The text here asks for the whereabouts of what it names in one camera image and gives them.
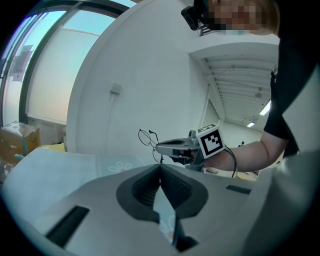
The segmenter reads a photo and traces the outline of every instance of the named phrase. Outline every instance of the black shirt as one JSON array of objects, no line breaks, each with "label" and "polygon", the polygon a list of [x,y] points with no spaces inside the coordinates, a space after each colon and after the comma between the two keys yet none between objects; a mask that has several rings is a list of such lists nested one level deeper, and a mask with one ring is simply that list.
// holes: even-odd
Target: black shirt
[{"label": "black shirt", "polygon": [[286,157],[296,154],[298,147],[283,113],[299,95],[319,62],[318,23],[309,4],[275,2],[280,10],[279,56],[271,72],[271,108],[264,131],[288,140],[283,154]]}]

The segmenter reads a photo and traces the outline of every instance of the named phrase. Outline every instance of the person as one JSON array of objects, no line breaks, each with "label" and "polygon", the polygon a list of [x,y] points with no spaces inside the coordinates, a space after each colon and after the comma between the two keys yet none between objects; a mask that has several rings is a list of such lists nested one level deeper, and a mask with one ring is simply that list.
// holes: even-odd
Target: person
[{"label": "person", "polygon": [[[299,95],[319,64],[316,9],[307,2],[284,0],[195,0],[196,12],[206,13],[209,24],[226,30],[249,31],[279,37],[278,62],[271,72],[271,108],[260,141],[232,148],[239,172],[255,172],[283,157],[297,153],[298,146],[283,113]],[[232,171],[233,158],[221,151],[208,158],[205,168]]]}]

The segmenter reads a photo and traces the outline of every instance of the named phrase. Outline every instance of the white curved wall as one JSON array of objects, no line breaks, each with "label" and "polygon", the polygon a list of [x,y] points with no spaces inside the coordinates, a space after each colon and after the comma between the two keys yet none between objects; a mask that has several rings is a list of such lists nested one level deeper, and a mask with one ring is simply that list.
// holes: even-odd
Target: white curved wall
[{"label": "white curved wall", "polygon": [[[153,130],[163,141],[186,137],[199,126],[207,83],[185,50],[198,34],[181,16],[184,7],[180,0],[144,0],[98,38],[71,92],[70,152],[152,158],[139,129]],[[114,98],[112,83],[122,86]]]}]

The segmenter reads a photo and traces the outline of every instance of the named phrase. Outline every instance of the black sleeve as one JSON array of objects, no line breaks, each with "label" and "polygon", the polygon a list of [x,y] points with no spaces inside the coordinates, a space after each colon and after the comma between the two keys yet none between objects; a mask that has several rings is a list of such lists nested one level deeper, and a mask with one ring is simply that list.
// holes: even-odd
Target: black sleeve
[{"label": "black sleeve", "polygon": [[266,121],[263,129],[268,134],[276,136],[280,139],[289,140],[290,135],[287,130],[286,122],[281,114],[281,110],[278,105],[278,97],[276,92],[271,87],[271,107],[269,111],[269,117]]}]

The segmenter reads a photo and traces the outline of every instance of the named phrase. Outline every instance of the black cable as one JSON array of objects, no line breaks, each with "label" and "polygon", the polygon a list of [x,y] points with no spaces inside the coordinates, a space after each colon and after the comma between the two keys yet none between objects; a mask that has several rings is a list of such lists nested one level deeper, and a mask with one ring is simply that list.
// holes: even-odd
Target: black cable
[{"label": "black cable", "polygon": [[233,158],[234,166],[233,166],[233,173],[232,173],[232,176],[231,176],[233,178],[235,173],[236,173],[236,170],[237,170],[237,159],[235,157],[235,154],[232,152],[232,150],[229,147],[227,147],[226,145],[225,145],[225,149],[224,150],[227,151]]}]

